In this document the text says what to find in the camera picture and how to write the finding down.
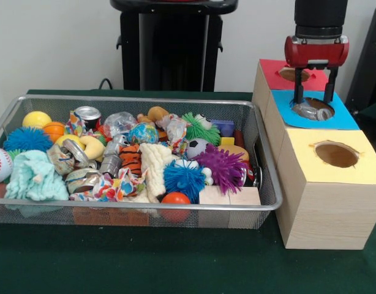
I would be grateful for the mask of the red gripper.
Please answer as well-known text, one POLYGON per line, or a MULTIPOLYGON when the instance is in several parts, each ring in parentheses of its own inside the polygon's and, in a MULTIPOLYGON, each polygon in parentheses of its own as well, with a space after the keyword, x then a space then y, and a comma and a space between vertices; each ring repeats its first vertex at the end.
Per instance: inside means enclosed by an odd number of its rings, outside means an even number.
POLYGON ((304 88, 302 85, 302 68, 313 66, 329 67, 328 82, 324 91, 324 102, 333 101, 336 78, 340 66, 348 56, 350 42, 347 36, 335 39, 302 39, 288 36, 285 41, 285 59, 289 66, 295 68, 295 92, 293 101, 301 104, 304 88))

